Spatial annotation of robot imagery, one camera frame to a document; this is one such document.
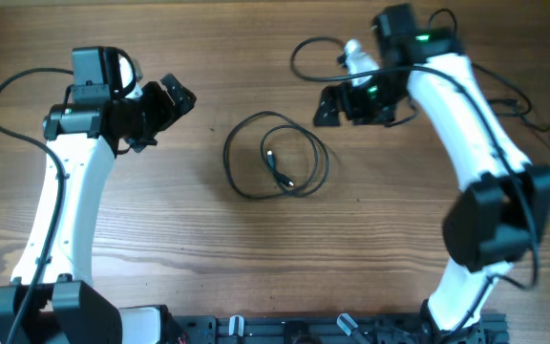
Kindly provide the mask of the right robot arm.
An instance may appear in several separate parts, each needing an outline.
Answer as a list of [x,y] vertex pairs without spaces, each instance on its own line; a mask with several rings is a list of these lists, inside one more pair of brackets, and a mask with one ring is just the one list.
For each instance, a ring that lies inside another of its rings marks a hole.
[[479,333],[495,284],[515,262],[538,254],[550,215],[550,168],[532,164],[507,136],[453,30],[420,27],[408,4],[383,9],[372,29],[380,59],[346,43],[346,72],[327,79],[313,122],[394,126],[403,98],[424,110],[460,193],[442,226],[449,261],[423,312],[430,340],[464,340]]

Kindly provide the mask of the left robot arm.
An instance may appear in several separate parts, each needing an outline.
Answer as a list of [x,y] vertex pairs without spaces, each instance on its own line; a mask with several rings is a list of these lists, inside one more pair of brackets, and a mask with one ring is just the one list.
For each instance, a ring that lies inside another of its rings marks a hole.
[[116,47],[72,52],[74,81],[43,121],[46,171],[30,238],[0,287],[4,343],[184,343],[164,306],[118,308],[93,285],[95,223],[116,158],[156,144],[195,106],[173,75],[142,83]]

